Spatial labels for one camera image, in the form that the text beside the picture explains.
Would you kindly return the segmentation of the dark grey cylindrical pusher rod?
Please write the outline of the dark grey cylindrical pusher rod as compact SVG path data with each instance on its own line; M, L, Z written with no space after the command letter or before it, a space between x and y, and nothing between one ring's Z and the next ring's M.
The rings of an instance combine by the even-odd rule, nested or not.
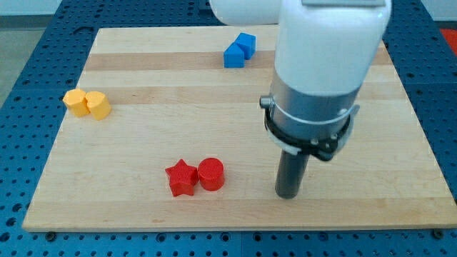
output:
M281 152L275 184L275 191L279 197L291 199L297 196L308 160L308 154L299 152L293 155L286 151Z

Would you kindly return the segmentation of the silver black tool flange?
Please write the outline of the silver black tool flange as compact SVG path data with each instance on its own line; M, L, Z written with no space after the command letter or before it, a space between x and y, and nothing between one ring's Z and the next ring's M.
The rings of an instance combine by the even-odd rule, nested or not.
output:
M270 93L259 104L271 140L286 153L330 161L346 144L359 110L359 89L325 96L304 93L283 82L274 72Z

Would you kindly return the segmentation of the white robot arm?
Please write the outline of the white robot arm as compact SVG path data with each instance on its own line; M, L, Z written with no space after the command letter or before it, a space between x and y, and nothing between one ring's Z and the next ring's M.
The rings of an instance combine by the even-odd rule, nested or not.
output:
M310 156L330 161L346 144L355 100L391 16L390 1L211 0L223 24L275 24L273 78L259 105L281 147L275 191L298 194Z

